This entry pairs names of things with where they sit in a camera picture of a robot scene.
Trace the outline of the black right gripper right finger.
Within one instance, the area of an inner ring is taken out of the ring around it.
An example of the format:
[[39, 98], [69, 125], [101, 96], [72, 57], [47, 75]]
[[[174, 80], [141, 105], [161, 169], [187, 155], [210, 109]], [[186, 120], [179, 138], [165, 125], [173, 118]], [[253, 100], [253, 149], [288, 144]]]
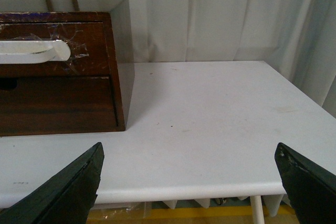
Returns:
[[300, 223], [335, 223], [335, 175], [278, 143], [275, 162]]

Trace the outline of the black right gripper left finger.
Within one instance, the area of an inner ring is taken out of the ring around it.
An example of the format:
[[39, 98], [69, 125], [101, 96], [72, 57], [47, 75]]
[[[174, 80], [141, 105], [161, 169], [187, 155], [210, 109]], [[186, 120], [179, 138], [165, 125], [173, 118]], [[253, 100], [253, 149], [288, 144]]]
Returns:
[[1, 223], [86, 223], [104, 160], [98, 142], [31, 194], [1, 212]]

